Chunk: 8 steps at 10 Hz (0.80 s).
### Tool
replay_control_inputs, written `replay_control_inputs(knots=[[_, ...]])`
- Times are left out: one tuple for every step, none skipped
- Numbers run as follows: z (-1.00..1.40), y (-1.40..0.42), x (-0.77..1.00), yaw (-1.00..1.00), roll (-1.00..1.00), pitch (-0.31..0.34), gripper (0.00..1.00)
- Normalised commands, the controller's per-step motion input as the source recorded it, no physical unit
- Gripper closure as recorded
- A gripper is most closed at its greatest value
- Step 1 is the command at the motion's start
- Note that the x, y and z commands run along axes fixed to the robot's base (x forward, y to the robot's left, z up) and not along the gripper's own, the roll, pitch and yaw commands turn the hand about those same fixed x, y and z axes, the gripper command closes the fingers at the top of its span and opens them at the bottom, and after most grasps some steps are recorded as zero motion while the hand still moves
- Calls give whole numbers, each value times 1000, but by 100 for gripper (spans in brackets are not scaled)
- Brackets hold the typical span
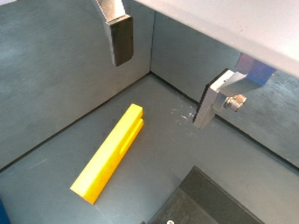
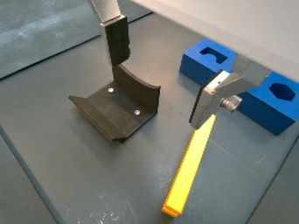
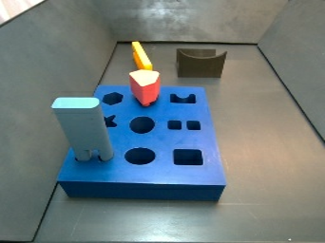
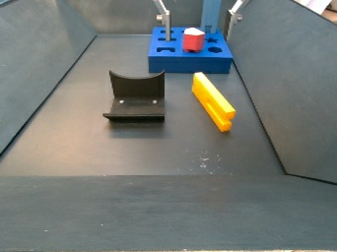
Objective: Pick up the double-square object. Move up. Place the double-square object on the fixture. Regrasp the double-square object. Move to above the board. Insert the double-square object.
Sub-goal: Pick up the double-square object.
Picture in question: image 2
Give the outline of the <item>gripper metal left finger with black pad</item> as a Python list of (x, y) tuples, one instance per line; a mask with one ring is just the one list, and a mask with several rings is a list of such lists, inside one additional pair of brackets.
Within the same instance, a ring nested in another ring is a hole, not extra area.
[(107, 41), (110, 63), (115, 67), (130, 58), (131, 53), (127, 17), (122, 14), (118, 0), (89, 0), (89, 3)]

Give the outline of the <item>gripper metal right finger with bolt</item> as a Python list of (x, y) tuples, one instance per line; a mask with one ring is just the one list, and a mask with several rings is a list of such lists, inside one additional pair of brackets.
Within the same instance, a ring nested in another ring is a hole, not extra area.
[(233, 63), (233, 73), (220, 70), (201, 88), (191, 111), (191, 126), (198, 129), (220, 109), (233, 112), (242, 102), (238, 94), (257, 88), (270, 73), (270, 68), (240, 54)]

